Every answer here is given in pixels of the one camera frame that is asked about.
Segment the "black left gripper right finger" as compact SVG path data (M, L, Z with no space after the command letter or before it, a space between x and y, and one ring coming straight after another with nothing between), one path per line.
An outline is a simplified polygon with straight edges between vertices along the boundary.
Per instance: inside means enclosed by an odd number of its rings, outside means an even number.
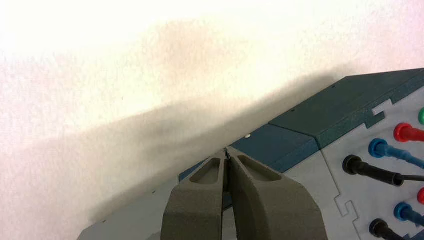
M301 183L233 147L227 153L237 239L328 239L322 212Z

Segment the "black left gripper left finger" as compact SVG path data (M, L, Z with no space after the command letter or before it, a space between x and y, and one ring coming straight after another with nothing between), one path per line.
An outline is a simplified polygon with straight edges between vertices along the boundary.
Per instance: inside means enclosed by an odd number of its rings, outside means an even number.
M171 191L162 226L162 240L220 240L227 156L208 157Z

